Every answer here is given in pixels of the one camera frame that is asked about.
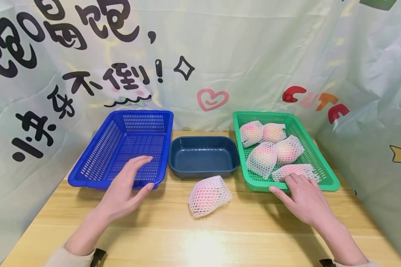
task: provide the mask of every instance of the white cloth backdrop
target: white cloth backdrop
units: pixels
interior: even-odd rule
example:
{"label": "white cloth backdrop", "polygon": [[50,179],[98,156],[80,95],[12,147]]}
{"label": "white cloth backdrop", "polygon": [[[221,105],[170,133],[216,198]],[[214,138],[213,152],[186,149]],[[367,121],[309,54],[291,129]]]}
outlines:
{"label": "white cloth backdrop", "polygon": [[116,109],[298,115],[401,253],[401,0],[104,2],[0,1],[0,262]]}

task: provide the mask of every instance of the green plastic basket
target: green plastic basket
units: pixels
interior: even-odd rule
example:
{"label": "green plastic basket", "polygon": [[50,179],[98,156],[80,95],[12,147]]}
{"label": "green plastic basket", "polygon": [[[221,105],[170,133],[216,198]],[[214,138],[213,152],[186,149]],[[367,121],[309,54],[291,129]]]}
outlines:
{"label": "green plastic basket", "polygon": [[[319,152],[318,147],[296,116],[288,113],[276,112],[235,112],[233,114],[233,122],[235,124],[239,158],[241,160],[242,174],[249,190],[268,192],[270,186],[275,186],[284,191],[288,191],[286,183],[274,182],[272,176],[265,180],[260,175],[248,170],[246,160],[248,155],[258,144],[244,148],[242,146],[239,129],[241,126],[251,121],[260,121],[262,124],[284,123],[287,136],[294,135],[299,138],[305,149],[305,152],[293,164],[311,164],[315,170],[314,172],[321,177],[319,188],[321,188],[322,191],[337,191],[340,188],[340,182],[330,165],[328,165],[321,152]],[[276,165],[273,171],[276,171],[280,167],[281,166]]]}

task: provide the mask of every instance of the wavy line drawing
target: wavy line drawing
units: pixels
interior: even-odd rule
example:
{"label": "wavy line drawing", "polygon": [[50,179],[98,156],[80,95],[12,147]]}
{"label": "wavy line drawing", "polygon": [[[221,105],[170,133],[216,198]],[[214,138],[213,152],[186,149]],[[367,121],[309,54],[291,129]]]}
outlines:
{"label": "wavy line drawing", "polygon": [[114,103],[111,104],[110,106],[104,105],[104,107],[106,107],[106,108],[112,108],[112,107],[115,107],[115,106],[117,106],[117,105],[124,105],[124,104],[127,104],[128,102],[138,103],[138,102],[141,101],[141,100],[150,100],[150,99],[151,99],[151,95],[147,96],[146,98],[142,98],[142,97],[140,97],[140,96],[137,96],[137,99],[136,99],[136,100],[131,100],[131,99],[129,99],[129,98],[125,98],[125,101],[122,101],[122,102],[114,101]]}

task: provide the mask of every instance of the pink heart drawing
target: pink heart drawing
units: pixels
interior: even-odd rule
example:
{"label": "pink heart drawing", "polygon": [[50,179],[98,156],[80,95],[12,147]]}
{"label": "pink heart drawing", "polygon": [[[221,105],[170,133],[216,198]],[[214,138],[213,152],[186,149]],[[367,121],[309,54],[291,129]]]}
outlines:
{"label": "pink heart drawing", "polygon": [[[207,105],[209,105],[209,106],[212,106],[212,107],[207,108],[205,106],[205,104],[203,103],[202,95],[204,93],[208,93],[209,97],[211,98],[211,101],[206,100],[205,103]],[[219,102],[217,100],[214,101],[214,99],[217,98],[220,95],[224,96],[225,98],[221,102]],[[211,90],[209,88],[204,88],[204,89],[201,89],[201,90],[198,91],[198,104],[201,107],[201,109],[203,109],[203,111],[205,111],[205,112],[207,112],[209,110],[217,109],[217,108],[223,106],[224,104],[226,104],[226,102],[228,100],[229,100],[229,93],[228,92],[220,91],[220,92],[215,93],[214,90]]]}

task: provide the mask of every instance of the red letter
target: red letter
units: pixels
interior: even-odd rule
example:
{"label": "red letter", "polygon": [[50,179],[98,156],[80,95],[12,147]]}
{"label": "red letter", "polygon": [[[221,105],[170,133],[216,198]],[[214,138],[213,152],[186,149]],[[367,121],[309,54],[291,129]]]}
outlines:
{"label": "red letter", "polygon": [[328,121],[330,124],[333,124],[335,120],[340,118],[339,113],[341,113],[342,116],[346,116],[347,113],[349,113],[349,109],[344,104],[338,104],[329,109]]}
{"label": "red letter", "polygon": [[301,86],[288,87],[287,90],[285,90],[285,92],[282,94],[282,101],[287,103],[297,102],[298,99],[293,97],[295,93],[306,93],[306,89]]}
{"label": "red letter", "polygon": [[339,101],[339,99],[336,98],[335,95],[332,95],[330,93],[322,93],[319,97],[319,100],[321,100],[321,104],[319,104],[319,106],[316,108],[316,111],[321,111],[330,102],[335,105]]}

